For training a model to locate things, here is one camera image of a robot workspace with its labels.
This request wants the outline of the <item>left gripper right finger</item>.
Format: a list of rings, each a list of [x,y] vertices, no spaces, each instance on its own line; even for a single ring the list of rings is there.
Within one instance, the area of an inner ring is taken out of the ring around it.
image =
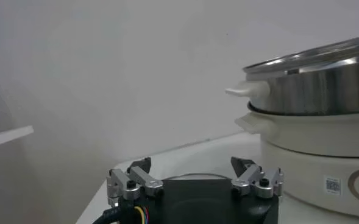
[[[231,165],[236,178],[231,180],[232,194],[235,197],[254,193],[258,198],[281,197],[284,173],[281,168],[264,170],[251,159],[231,157]]]

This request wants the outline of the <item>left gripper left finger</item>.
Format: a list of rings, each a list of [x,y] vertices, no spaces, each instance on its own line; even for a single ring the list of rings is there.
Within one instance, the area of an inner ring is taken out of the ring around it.
[[[162,198],[164,184],[150,176],[151,165],[151,157],[145,157],[132,162],[125,171],[110,169],[106,178],[108,205],[114,208],[119,206],[120,200],[135,202],[142,197]]]

